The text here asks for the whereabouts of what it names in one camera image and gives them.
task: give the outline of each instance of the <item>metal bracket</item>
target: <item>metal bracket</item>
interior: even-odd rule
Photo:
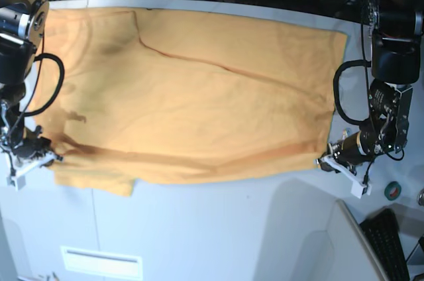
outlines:
[[[327,163],[329,166],[331,166],[335,170],[338,170],[340,173],[345,175],[352,182],[352,188],[350,189],[350,193],[353,196],[361,199],[361,197],[364,194],[367,194],[367,195],[371,194],[371,188],[372,188],[371,181],[369,181],[367,184],[363,184],[362,179],[358,178],[357,176],[352,174],[347,168],[345,168],[343,165],[340,165],[338,162],[336,162],[331,155],[326,155],[322,157],[321,160]]]
[[[15,175],[8,174],[6,177],[6,184],[8,186],[14,186],[17,191],[21,190],[27,184],[27,180],[25,179],[25,175],[35,168],[39,168],[48,164],[53,160],[59,159],[59,156],[54,152],[47,152],[45,156],[42,158],[37,158],[30,162],[24,162],[21,165],[20,163],[13,163],[13,168],[15,169]],[[6,156],[6,164],[7,167],[11,168],[11,161],[8,156]]]
[[[396,139],[395,139],[395,152],[399,153],[406,145],[407,134],[409,128],[409,108],[411,107],[412,100],[412,87],[409,85],[399,92],[399,104],[396,117]]]

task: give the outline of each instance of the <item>white table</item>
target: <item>white table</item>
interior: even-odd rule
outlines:
[[[50,6],[181,9],[283,21],[344,32],[348,34],[344,60],[361,57],[358,24],[306,13],[173,0],[77,0],[53,2]],[[27,176],[27,187],[19,193],[0,188],[0,210],[9,239],[21,245],[16,250],[19,254],[26,249],[23,257],[27,260],[18,262],[18,269],[34,274],[55,270],[69,280],[103,280],[64,272],[59,246],[66,245],[141,256],[145,280],[273,280],[267,277],[284,273],[281,262],[285,259],[281,256],[291,255],[290,249],[282,251],[279,245],[280,229],[287,224],[282,212],[288,205],[295,209],[300,204],[309,212],[320,211],[319,204],[308,201],[308,194],[317,191],[310,188],[317,188],[324,198],[344,199],[358,222],[389,205],[397,213],[404,232],[403,249],[409,254],[417,237],[424,233],[424,208],[421,210],[416,202],[424,188],[423,81],[421,76],[414,85],[405,158],[402,162],[386,156],[376,160],[370,170],[374,183],[371,196],[361,200],[351,196],[350,182],[344,176],[320,170],[201,185],[161,186],[138,181],[128,198],[56,186],[53,173],[41,170]],[[343,74],[341,97],[349,116],[364,119],[368,115],[362,68]],[[336,114],[330,140],[340,139],[346,127],[356,130]],[[361,175],[364,171],[365,167],[359,169]],[[384,188],[394,180],[402,186],[401,197],[389,202]]]

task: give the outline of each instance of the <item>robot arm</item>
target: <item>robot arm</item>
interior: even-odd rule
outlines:
[[[34,61],[50,58],[64,68],[55,56],[35,56],[40,45],[48,14],[46,0],[0,0],[0,152],[5,153],[10,174],[9,185],[21,189],[25,174],[34,168],[62,160],[50,148],[50,140],[40,137],[41,127],[34,132],[25,128],[20,102],[25,96],[25,83]]]
[[[370,193],[371,184],[368,170],[361,178],[357,176],[356,166],[373,163],[375,158],[384,154],[394,160],[403,158],[409,128],[411,84],[419,78],[422,2],[371,0],[372,61],[345,62],[335,74],[336,110],[346,122],[359,126],[360,130],[345,135],[336,143],[329,143],[317,163],[322,170],[340,172],[349,178],[353,183],[351,192],[358,198]],[[339,78],[343,71],[353,66],[372,67],[374,76],[367,90],[369,117],[364,121],[349,118],[339,101]],[[402,157],[392,156],[393,152],[402,153]]]

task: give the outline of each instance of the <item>table surface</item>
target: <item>table surface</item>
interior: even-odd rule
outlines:
[[[337,30],[348,35],[344,60],[361,57],[359,24],[307,13],[206,1],[76,0],[50,4],[51,9],[94,7],[207,11]],[[366,45],[367,53],[370,54],[368,38]],[[207,260],[214,260],[214,265],[224,266],[228,260],[234,260],[234,256],[240,256],[240,250],[231,250],[233,247],[241,247],[244,253],[257,254],[261,240],[266,240],[267,231],[274,234],[274,240],[278,237],[278,227],[284,224],[282,219],[276,219],[281,217],[280,205],[290,202],[285,187],[294,182],[315,188],[333,198],[343,199],[358,222],[384,206],[391,207],[397,214],[404,252],[408,254],[424,232],[424,212],[416,202],[417,194],[424,187],[424,158],[421,150],[421,143],[424,143],[423,98],[421,76],[414,85],[405,158],[401,162],[394,162],[386,156],[379,157],[370,169],[370,178],[374,185],[372,194],[361,200],[350,194],[351,184],[344,176],[320,170],[202,185],[162,186],[139,180],[135,184],[133,195],[127,198],[98,190],[57,186],[54,184],[53,173],[46,169],[29,174],[27,187],[19,193],[0,185],[0,210],[8,238],[13,240],[11,242],[14,245],[18,245],[15,248],[20,247],[16,251],[26,253],[26,259],[17,264],[18,269],[34,274],[51,271],[51,266],[61,269],[63,264],[58,249],[60,245],[144,255],[143,260],[146,258],[156,267],[149,274],[150,279],[146,280],[167,280],[172,276],[173,268],[183,265],[177,260],[173,263],[175,266],[169,266],[169,271],[165,273],[161,269],[168,268],[160,266],[161,260],[169,262],[171,257],[175,259],[183,254],[187,260],[195,262],[196,254],[190,252],[190,247],[196,244],[202,244],[202,253],[211,253]],[[364,70],[352,69],[343,74],[341,102],[351,117],[364,119],[368,115]],[[330,141],[340,139],[346,127],[356,131],[356,127],[346,124],[335,114]],[[365,167],[358,169],[360,176],[365,172]],[[2,163],[0,170],[5,170]],[[394,180],[402,186],[401,196],[396,201],[389,202],[384,197],[384,188]],[[308,198],[310,196],[305,195],[301,199]],[[314,209],[313,201],[309,200],[308,203]],[[252,241],[252,245],[247,246],[249,241]],[[162,244],[163,247],[167,244],[168,254],[164,254]],[[145,252],[139,253],[140,247],[149,249],[147,256]],[[44,258],[40,256],[40,248],[45,251]],[[244,257],[238,259],[240,269],[242,266],[256,265],[258,255],[242,256]],[[197,263],[199,276],[196,277],[209,280],[201,274],[208,269],[208,266],[202,264]],[[246,271],[246,274],[233,275],[233,278],[252,280],[253,272],[249,269]],[[107,280],[80,275],[78,278],[83,281]]]

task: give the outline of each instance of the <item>green tape roll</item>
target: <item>green tape roll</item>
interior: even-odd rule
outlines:
[[[384,195],[388,200],[392,201],[400,196],[401,191],[402,187],[399,185],[398,182],[391,182],[386,186],[386,189],[384,190]]]

